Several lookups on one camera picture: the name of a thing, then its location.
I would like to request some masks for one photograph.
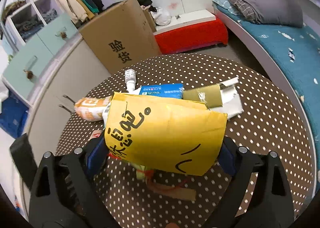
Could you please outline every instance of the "round table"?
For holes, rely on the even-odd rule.
[[[313,184],[313,155],[302,120],[290,100],[261,74],[232,60],[201,54],[175,54],[154,57],[130,66],[137,73],[137,87],[142,85],[183,83],[191,89],[239,77],[237,84],[244,112],[227,122],[225,135],[253,153],[276,151],[289,180],[295,215]],[[110,76],[93,88],[87,97],[104,98],[126,92],[124,71]],[[103,121],[88,122],[76,113],[70,117],[59,140],[56,155],[83,147],[94,130],[103,129]],[[246,212],[256,182],[252,174],[247,192],[237,214]],[[182,182],[185,175],[157,170],[154,181],[166,185]],[[109,159],[94,178],[96,191],[116,221],[124,227],[201,227],[214,211],[230,176],[219,164],[203,176],[192,176],[184,185],[196,190],[195,201],[184,201],[155,194],[125,161]]]

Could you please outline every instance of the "gray comforter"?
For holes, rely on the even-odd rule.
[[[253,10],[255,23],[282,24],[301,28],[301,7],[295,0],[243,0]]]

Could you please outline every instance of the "silver bolt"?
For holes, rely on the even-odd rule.
[[[239,151],[241,153],[247,153],[248,149],[246,147],[244,147],[244,146],[241,146],[241,147],[239,147]]]
[[[76,149],[74,150],[74,153],[75,153],[75,154],[80,154],[80,153],[82,153],[82,148],[76,148]]]
[[[47,159],[51,156],[51,152],[50,151],[47,151],[43,154],[43,156]]]
[[[276,158],[276,157],[278,157],[278,154],[275,151],[271,151],[270,152],[270,156],[273,157],[273,158]]]

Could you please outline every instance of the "white bottle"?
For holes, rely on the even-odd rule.
[[[127,91],[132,92],[136,89],[136,72],[133,69],[128,69],[124,72],[124,81],[127,86]]]

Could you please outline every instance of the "bed frame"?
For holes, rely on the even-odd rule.
[[[268,74],[270,80],[287,94],[292,104],[297,109],[297,112],[301,117],[308,134],[310,150],[313,152],[312,171],[314,175],[314,182],[313,188],[310,189],[310,196],[307,197],[307,200],[309,199],[311,201],[311,199],[315,196],[316,192],[316,150],[313,135],[311,132],[311,127],[307,115],[300,103],[299,97],[297,97],[291,84],[289,83],[285,75],[282,73],[278,65],[270,57],[268,52],[244,28],[242,28],[240,24],[236,23],[233,19],[229,18],[227,15],[220,12],[217,8],[214,7],[214,10],[215,15],[223,21],[223,23],[244,43],[244,45],[246,45],[249,51],[255,56],[255,58],[261,64],[265,72]]]

